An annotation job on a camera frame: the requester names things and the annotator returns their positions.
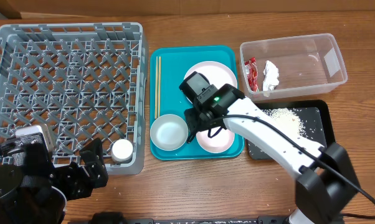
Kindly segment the red ketchup sachet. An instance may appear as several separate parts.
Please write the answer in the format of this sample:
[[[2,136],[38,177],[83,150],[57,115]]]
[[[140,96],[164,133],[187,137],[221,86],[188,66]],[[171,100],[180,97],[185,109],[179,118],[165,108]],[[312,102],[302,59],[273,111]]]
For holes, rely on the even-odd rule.
[[[252,57],[248,61],[244,62],[244,68],[250,89],[254,92],[258,91],[258,71],[255,57]]]

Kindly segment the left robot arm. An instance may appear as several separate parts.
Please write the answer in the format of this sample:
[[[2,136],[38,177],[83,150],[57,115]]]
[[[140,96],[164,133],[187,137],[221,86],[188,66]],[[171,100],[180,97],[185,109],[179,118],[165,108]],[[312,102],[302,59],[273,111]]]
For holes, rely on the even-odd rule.
[[[55,167],[38,139],[8,139],[0,156],[20,156],[17,164],[0,165],[0,223],[61,223],[68,201],[87,198],[108,182],[100,138],[80,151],[81,166]]]

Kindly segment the wooden chopstick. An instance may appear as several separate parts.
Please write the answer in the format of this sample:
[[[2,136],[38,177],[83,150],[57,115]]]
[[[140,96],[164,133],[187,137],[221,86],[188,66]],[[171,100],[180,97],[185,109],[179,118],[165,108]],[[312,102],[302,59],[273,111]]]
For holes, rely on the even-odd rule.
[[[158,117],[158,61],[158,57],[156,57],[154,119]]]
[[[159,56],[158,57],[158,69],[157,69],[157,76],[158,76],[158,81],[157,81],[157,97],[158,97],[158,102],[157,102],[157,117],[160,117],[160,107],[161,107],[161,62],[162,59]]]

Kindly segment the white cup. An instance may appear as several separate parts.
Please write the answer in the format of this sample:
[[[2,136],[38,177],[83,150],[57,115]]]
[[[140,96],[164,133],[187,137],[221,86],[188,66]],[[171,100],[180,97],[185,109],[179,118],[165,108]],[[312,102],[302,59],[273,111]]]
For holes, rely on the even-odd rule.
[[[111,157],[115,162],[128,162],[133,155],[133,144],[127,139],[115,141],[111,148]]]

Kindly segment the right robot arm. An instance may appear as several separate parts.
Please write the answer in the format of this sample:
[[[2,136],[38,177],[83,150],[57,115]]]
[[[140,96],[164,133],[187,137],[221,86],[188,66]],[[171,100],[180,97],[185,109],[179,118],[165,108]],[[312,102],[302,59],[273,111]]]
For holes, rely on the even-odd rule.
[[[297,209],[287,223],[333,223],[356,195],[358,178],[339,144],[325,147],[289,133],[232,85],[179,88],[193,104],[184,112],[189,139],[199,131],[228,129],[263,150],[295,180]]]

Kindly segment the white tissue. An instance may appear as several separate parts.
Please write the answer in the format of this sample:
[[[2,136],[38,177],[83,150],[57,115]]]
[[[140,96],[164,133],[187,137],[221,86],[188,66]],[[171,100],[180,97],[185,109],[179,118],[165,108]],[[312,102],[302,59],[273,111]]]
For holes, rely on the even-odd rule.
[[[263,91],[272,91],[276,86],[279,85],[279,70],[274,63],[267,60],[265,63],[265,68],[263,70],[265,76],[263,80]]]

